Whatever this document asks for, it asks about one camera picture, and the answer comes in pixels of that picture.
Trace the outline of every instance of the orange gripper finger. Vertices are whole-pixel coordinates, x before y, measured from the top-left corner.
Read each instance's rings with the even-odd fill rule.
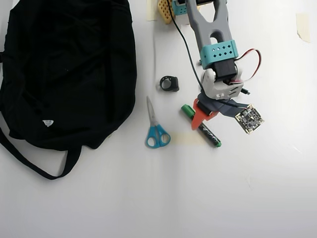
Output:
[[[212,112],[210,115],[206,115],[197,105],[198,98],[194,100],[194,110],[196,111],[192,120],[192,130],[196,130],[204,120],[210,120],[218,115],[219,112]]]

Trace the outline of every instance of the black ring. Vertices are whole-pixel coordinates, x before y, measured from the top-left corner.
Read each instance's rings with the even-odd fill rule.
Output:
[[[163,82],[167,79],[170,81],[170,86],[168,88],[163,88]],[[165,92],[170,92],[170,91],[177,92],[177,91],[179,91],[177,77],[165,76],[160,80],[159,85],[160,85],[161,89],[163,89]]]

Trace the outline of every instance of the black marker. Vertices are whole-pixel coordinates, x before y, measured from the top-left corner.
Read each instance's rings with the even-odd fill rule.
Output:
[[[194,109],[192,109],[189,105],[184,105],[182,106],[182,111],[192,120],[195,115]],[[212,133],[209,128],[201,123],[198,129],[208,138],[209,141],[212,142],[212,144],[215,147],[220,147],[221,146],[221,141],[215,136],[215,134]]]

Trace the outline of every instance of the black cable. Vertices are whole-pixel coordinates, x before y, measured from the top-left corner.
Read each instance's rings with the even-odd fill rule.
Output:
[[[188,48],[186,39],[185,39],[183,33],[180,31],[180,29],[179,29],[178,25],[176,24],[175,20],[174,20],[174,17],[173,17],[173,14],[172,14],[172,10],[170,9],[169,0],[167,0],[167,5],[168,5],[170,17],[172,18],[172,21],[173,21],[175,27],[177,28],[179,34],[181,35],[181,37],[182,37],[183,40],[184,40],[184,43],[185,43],[185,46],[186,46],[186,49],[187,49],[187,53],[188,53],[188,57],[189,57],[189,61],[190,61],[190,64],[192,65],[192,68],[193,68],[194,74],[195,74],[195,76],[196,76],[196,79],[197,79],[197,81],[198,81],[198,84],[199,84],[199,86],[200,86],[201,89],[202,89],[202,93],[205,94],[203,85],[202,85],[202,83],[200,82],[199,77],[198,77],[198,75],[197,75],[197,72],[196,72],[196,70],[195,70],[194,63],[193,63],[193,60],[192,60],[192,56],[191,56],[191,54],[190,54],[190,51],[189,51],[189,48]]]

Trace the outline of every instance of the blue scissors handle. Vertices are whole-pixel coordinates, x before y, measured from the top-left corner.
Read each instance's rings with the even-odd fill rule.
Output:
[[[162,139],[163,137],[167,137],[166,143],[163,142],[163,139]],[[151,138],[154,140],[154,145],[149,144],[149,140]],[[170,143],[170,140],[171,140],[170,135],[163,129],[163,127],[161,127],[161,125],[158,124],[156,126],[150,127],[149,134],[147,136],[146,144],[150,148],[156,149],[156,148],[168,145]]]

